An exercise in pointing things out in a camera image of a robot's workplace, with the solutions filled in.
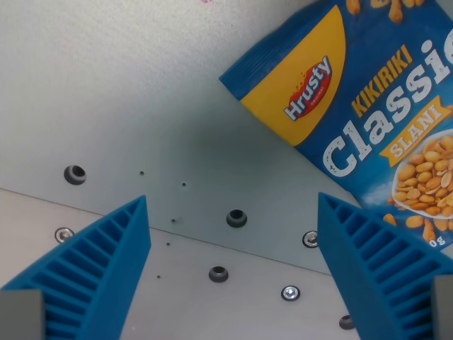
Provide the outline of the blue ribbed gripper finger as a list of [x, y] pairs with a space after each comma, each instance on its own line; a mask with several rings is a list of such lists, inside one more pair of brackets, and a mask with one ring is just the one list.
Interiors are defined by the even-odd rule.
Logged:
[[431, 287], [452, 273], [448, 256], [326, 193], [317, 239], [361, 339], [434, 339]]
[[119, 339], [150, 249], [140, 196], [47, 252], [3, 290], [43, 294], [46, 339]]

